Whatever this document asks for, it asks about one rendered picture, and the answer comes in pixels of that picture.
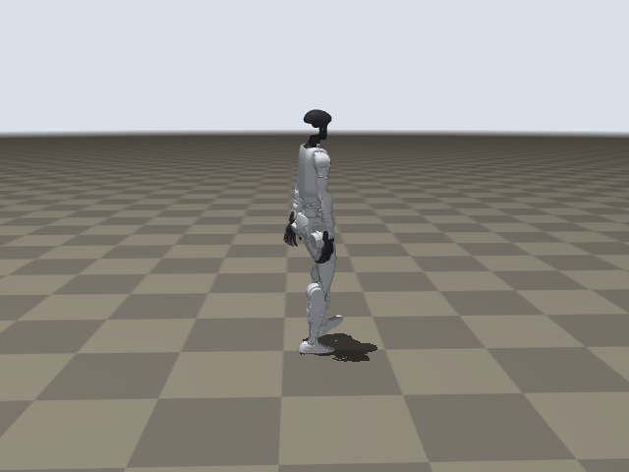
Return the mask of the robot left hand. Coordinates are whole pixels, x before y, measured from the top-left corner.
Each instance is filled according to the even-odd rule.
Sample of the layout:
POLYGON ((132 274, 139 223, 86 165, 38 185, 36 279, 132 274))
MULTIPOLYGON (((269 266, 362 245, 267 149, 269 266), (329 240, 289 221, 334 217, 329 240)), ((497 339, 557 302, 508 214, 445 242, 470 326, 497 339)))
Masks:
MULTIPOLYGON (((284 242, 287 243, 288 245, 291 245, 291 246, 294 247, 294 245, 295 246, 298 246, 298 245, 296 244, 296 234, 294 233, 294 231, 291 228, 291 224, 294 223, 294 221, 295 221, 293 219, 293 217, 294 217, 294 211, 291 211, 290 218, 289 218, 289 220, 291 222, 286 227, 286 230, 285 230, 286 232, 284 234, 284 242), (286 241, 286 238, 287 238, 287 241, 286 241), (289 242, 289 239, 290 239, 290 242, 289 242), (293 239, 293 242, 292 242, 292 239, 293 239), (293 243, 294 243, 294 245, 293 245, 293 243)), ((302 237, 299 237, 299 239, 302 240, 302 237)))

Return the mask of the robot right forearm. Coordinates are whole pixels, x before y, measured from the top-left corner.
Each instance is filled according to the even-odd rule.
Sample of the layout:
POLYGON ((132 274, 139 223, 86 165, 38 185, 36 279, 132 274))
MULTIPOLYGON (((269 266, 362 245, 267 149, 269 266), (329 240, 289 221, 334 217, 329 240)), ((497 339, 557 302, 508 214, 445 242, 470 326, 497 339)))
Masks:
POLYGON ((333 196, 331 194, 325 194, 322 197, 321 208, 319 209, 319 213, 321 213, 322 220, 322 236, 323 232, 328 232, 328 240, 333 239, 335 237, 334 231, 334 219, 333 219, 333 196))

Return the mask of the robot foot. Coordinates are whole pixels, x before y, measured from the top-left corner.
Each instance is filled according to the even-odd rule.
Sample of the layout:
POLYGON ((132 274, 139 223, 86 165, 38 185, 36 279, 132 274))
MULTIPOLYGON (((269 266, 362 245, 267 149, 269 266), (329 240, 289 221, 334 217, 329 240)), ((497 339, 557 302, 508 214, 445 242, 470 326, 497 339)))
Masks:
MULTIPOLYGON (((318 337, 325 335, 328 331, 340 325, 342 321, 343 321, 343 318, 340 315, 327 319, 328 324, 321 326, 318 337)), ((326 319, 325 319, 325 322, 326 322, 326 319)))
POLYGON ((317 342, 316 346, 310 346, 309 341, 303 341, 299 347, 299 352, 305 353, 305 354, 309 354, 309 353, 320 354, 320 353, 328 353, 328 352, 333 352, 333 351, 334 351, 333 347, 326 346, 324 344, 321 344, 320 342, 317 342))

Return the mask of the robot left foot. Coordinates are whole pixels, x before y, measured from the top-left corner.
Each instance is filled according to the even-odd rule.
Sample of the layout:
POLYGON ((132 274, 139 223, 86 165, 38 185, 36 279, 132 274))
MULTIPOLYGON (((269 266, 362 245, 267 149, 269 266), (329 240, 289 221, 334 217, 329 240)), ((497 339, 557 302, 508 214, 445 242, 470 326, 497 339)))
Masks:
MULTIPOLYGON (((340 325, 342 321, 343 321, 343 318, 340 315, 327 319, 328 324, 321 326, 318 337, 325 335, 328 331, 340 325)), ((325 322, 326 322, 326 319, 325 319, 325 322)))

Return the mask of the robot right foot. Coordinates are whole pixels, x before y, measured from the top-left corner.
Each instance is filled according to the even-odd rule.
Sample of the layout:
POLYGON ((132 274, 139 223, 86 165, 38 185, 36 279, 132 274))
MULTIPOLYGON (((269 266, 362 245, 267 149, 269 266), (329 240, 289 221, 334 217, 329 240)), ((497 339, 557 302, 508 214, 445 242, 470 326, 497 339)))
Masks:
POLYGON ((333 352, 333 351, 334 351, 333 347, 326 346, 324 344, 321 344, 320 342, 317 342, 316 346, 310 346, 309 341, 303 341, 299 347, 299 352, 305 353, 305 354, 309 354, 309 353, 320 354, 320 353, 328 353, 328 352, 333 352))

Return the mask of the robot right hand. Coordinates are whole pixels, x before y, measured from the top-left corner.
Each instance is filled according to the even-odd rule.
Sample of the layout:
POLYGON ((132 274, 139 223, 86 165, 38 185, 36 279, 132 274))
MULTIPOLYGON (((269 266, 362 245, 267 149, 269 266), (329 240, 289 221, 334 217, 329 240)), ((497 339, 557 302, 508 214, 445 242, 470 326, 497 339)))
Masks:
POLYGON ((329 239, 328 240, 328 232, 324 231, 323 232, 323 237, 322 237, 322 241, 324 241, 324 245, 321 249, 321 255, 319 257, 319 260, 315 261, 316 263, 319 264, 323 264, 327 261, 330 260, 331 254, 333 254, 333 244, 332 242, 334 242, 334 238, 333 239, 329 239))

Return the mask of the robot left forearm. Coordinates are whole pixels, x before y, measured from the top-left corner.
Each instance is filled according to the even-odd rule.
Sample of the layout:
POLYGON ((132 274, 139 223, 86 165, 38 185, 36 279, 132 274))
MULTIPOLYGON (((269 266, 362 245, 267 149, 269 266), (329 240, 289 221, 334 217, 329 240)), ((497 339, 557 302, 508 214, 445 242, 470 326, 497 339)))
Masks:
MULTIPOLYGON (((303 205, 305 204, 299 197, 299 187, 298 187, 298 185, 296 185, 296 187, 295 187, 295 194, 294 195, 295 195, 295 200, 294 200, 293 208, 292 208, 291 211, 294 211, 293 219, 296 220, 297 214, 299 212, 302 212, 303 205)), ((290 214, 291 214, 291 212, 290 212, 290 214)))

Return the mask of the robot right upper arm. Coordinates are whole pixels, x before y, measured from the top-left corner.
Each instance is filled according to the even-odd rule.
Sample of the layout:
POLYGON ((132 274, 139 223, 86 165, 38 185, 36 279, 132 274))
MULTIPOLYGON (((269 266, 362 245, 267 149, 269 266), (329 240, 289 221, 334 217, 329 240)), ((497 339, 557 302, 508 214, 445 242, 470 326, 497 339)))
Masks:
POLYGON ((316 176, 316 197, 321 204, 323 195, 330 194, 326 191, 329 184, 330 157, 324 152, 315 152, 313 165, 316 176))

